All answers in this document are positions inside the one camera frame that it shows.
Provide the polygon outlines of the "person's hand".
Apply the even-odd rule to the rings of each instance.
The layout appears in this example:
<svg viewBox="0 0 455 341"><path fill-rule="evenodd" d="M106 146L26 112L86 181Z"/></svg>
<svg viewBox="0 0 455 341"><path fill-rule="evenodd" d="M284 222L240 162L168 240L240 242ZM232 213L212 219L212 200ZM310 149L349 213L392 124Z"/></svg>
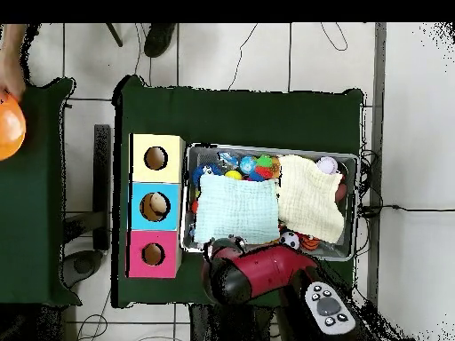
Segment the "person's hand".
<svg viewBox="0 0 455 341"><path fill-rule="evenodd" d="M1 100L6 100L7 96L12 96L20 102L25 90L24 75L19 61L8 56L2 57L0 74Z"/></svg>

